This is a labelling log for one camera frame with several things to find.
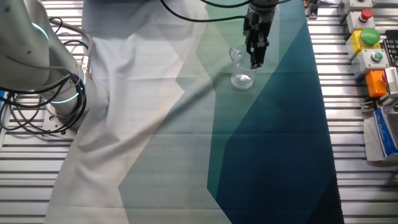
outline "blue label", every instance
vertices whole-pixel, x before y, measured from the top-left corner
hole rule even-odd
[[[392,141],[390,134],[388,132],[386,122],[384,121],[381,109],[378,108],[374,113],[374,119],[377,124],[377,131],[379,132],[379,139],[382,143],[382,148],[384,150],[385,156],[389,156],[392,153],[397,153],[398,150],[395,148],[394,142]]]

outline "black cable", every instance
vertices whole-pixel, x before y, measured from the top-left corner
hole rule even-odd
[[[68,80],[72,75],[74,75],[74,74],[71,73],[69,76],[67,76],[65,78],[65,80]],[[11,90],[11,89],[4,88],[4,87],[0,87],[0,90],[6,91],[9,93],[15,93],[15,94],[33,95],[33,94],[40,94],[40,93],[45,93],[45,92],[51,91],[51,90],[55,89],[55,87],[60,86],[61,84],[62,84],[62,82],[59,82],[59,83],[55,84],[54,86],[51,86],[51,87],[48,87],[46,89],[39,90],[39,91],[18,91],[18,90]]]
[[[164,0],[160,0],[161,3],[163,4],[163,6],[173,15],[177,16],[180,19],[183,19],[185,21],[189,21],[189,22],[222,22],[222,21],[230,21],[233,19],[245,19],[246,16],[233,16],[233,17],[226,17],[226,18],[220,18],[220,19],[190,19],[184,16],[181,16],[179,14],[177,14],[176,12],[174,12],[171,8],[168,7],[168,5],[166,5],[166,3],[164,2]]]
[[[276,4],[269,4],[269,5],[265,5],[265,6],[262,5],[262,4],[254,3],[254,2],[252,2],[251,4],[253,6],[256,6],[256,7],[259,7],[259,8],[267,9],[267,8],[274,7],[276,5],[279,5],[279,4],[282,4],[282,3],[286,3],[286,2],[289,2],[289,1],[291,1],[291,0],[282,0],[282,1],[278,2],[278,3],[276,3]]]
[[[7,107],[11,110],[11,108],[10,108],[10,106],[9,106],[8,104],[3,103],[3,105],[1,106],[1,109],[0,109],[0,116],[1,116],[1,117],[3,116],[3,112],[4,112],[4,109],[6,108],[6,105],[7,105]],[[31,122],[36,118],[36,116],[38,115],[39,111],[40,111],[40,108],[37,108],[35,114],[33,114],[33,116],[32,116],[28,121],[26,121],[24,124],[20,124],[19,126],[15,127],[15,128],[8,128],[8,127],[6,127],[6,126],[4,125],[4,123],[3,123],[3,121],[0,121],[0,126],[1,126],[3,129],[5,129],[6,131],[16,131],[16,130],[18,130],[18,129],[20,129],[20,128],[23,128],[23,127],[26,126],[27,124],[31,123]]]
[[[74,42],[79,43],[79,44],[85,46],[85,48],[88,50],[87,44],[84,43],[84,42],[81,41],[81,40],[68,40],[68,41],[64,42],[63,44],[64,44],[64,45],[67,45],[67,44],[69,44],[69,43],[74,43]]]
[[[7,104],[10,104],[10,105],[13,105],[13,106],[19,106],[19,107],[22,107],[22,108],[38,108],[38,107],[42,107],[42,106],[45,106],[45,105],[51,103],[51,101],[54,100],[58,96],[58,94],[61,92],[62,87],[66,84],[66,82],[68,80],[69,80],[69,78],[63,80],[61,82],[61,85],[59,86],[58,90],[54,93],[54,95],[48,101],[46,101],[44,103],[40,103],[40,104],[37,104],[37,105],[23,105],[23,104],[16,103],[16,102],[13,102],[11,100],[5,99],[2,96],[0,96],[0,100],[5,102],[5,103],[7,103]]]
[[[87,103],[83,82],[82,82],[79,78],[76,78],[76,79],[74,80],[74,82],[79,82],[79,85],[76,86],[76,90],[77,90],[77,92],[78,92],[79,94],[78,94],[78,103],[77,103],[76,106],[75,106],[75,110],[80,110],[80,112],[79,112],[79,114],[78,114],[77,116],[75,116],[75,115],[72,116],[72,117],[68,120],[68,122],[65,123],[62,127],[58,128],[58,129],[56,129],[56,130],[53,130],[53,131],[44,130],[44,129],[42,129],[42,128],[37,127],[36,125],[34,125],[34,124],[32,124],[32,123],[29,123],[29,124],[30,124],[33,128],[39,130],[40,132],[30,130],[29,128],[24,127],[24,126],[23,126],[22,128],[24,128],[26,131],[28,131],[28,132],[30,132],[30,133],[32,133],[32,134],[55,134],[55,133],[61,133],[61,132],[63,132],[63,131],[66,131],[66,130],[70,129],[70,128],[83,116],[83,114],[84,114],[84,112],[85,112],[85,109],[86,109],[86,103]],[[18,110],[20,116],[22,117],[22,119],[23,119],[24,121],[27,121],[27,119],[26,119],[26,117],[23,115],[21,109],[20,109],[19,107],[17,107],[17,110]],[[13,118],[16,120],[16,122],[17,122],[19,125],[21,125],[21,122],[19,122],[19,121],[16,119],[16,115],[15,115],[15,113],[14,113],[13,110],[11,110],[11,114],[12,114]]]
[[[217,4],[217,3],[212,3],[209,2],[207,0],[200,0],[208,5],[214,6],[214,7],[220,7],[220,8],[225,8],[225,9],[231,9],[231,8],[236,8],[236,7],[241,7],[241,6],[245,6],[249,3],[254,2],[255,0],[247,0],[245,2],[239,3],[239,4],[235,4],[235,5],[222,5],[222,4]]]
[[[61,29],[61,27],[62,27],[63,20],[62,20],[61,18],[59,18],[59,17],[51,17],[51,18],[49,19],[49,21],[54,20],[54,19],[59,19],[59,20],[61,21],[60,26],[58,27],[57,31],[55,31],[55,34],[57,34],[57,32],[58,32],[58,31]]]

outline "aluminum slotted surface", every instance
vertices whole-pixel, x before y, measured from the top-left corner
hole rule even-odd
[[[44,1],[49,16],[81,26],[83,1]],[[398,9],[374,9],[377,30],[398,29]],[[342,209],[347,224],[398,223],[398,166],[366,162],[361,90],[356,86],[337,20],[336,7],[321,6],[308,21],[335,155]],[[81,37],[61,28],[62,41]],[[83,48],[70,44],[76,59]],[[36,103],[38,98],[23,98]],[[24,111],[26,116],[34,114]],[[44,111],[35,124],[43,125]],[[11,126],[17,123],[11,119]],[[71,141],[46,141],[18,131],[5,135],[0,153],[0,223],[43,223],[52,187]]]

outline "red button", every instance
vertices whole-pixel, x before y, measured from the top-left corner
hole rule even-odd
[[[386,79],[386,74],[384,73],[383,76],[381,77],[381,81],[387,85],[387,79]]]
[[[362,10],[362,15],[361,15],[362,19],[364,20],[368,20],[370,18],[373,17],[373,12],[370,9],[364,9]]]

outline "orange device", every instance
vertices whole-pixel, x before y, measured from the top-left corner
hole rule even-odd
[[[369,96],[379,98],[387,93],[386,83],[383,81],[384,69],[370,70],[366,74],[366,84],[368,86]]]

